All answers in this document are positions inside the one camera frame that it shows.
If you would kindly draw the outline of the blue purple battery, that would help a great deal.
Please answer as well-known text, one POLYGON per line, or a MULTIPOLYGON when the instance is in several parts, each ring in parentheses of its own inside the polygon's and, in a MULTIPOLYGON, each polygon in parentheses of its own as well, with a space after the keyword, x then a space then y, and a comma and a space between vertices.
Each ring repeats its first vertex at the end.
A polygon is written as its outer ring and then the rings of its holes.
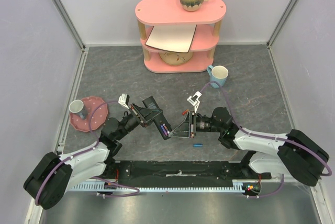
POLYGON ((165 124, 163 124, 162 127, 165 130, 166 134, 168 135, 170 133, 170 131, 168 130, 167 126, 165 124))

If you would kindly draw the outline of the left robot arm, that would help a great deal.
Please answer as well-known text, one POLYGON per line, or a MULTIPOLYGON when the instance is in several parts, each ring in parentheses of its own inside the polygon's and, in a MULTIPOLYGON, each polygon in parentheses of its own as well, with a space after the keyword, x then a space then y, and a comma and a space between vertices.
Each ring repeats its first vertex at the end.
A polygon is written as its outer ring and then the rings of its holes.
POLYGON ((77 184, 97 176, 111 178, 115 172, 114 156, 122 147, 120 140, 138 126, 149 126, 162 114, 160 108, 131 104, 122 120, 111 117, 105 121, 95 143, 68 154, 45 154, 24 182, 24 190, 37 206, 50 209, 77 184))

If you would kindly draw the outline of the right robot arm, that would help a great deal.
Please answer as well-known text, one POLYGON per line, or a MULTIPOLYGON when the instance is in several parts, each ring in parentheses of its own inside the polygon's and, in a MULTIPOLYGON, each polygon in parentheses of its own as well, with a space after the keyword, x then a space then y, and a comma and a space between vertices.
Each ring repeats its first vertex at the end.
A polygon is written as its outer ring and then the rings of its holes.
POLYGON ((251 157, 240 165, 240 173, 250 179, 257 174, 288 175, 307 186, 315 186, 329 155, 302 131, 270 134, 239 128, 227 108, 217 107, 210 117, 189 111, 173 130, 163 127, 169 137, 193 138, 197 132, 218 132, 227 149, 247 150, 251 157))

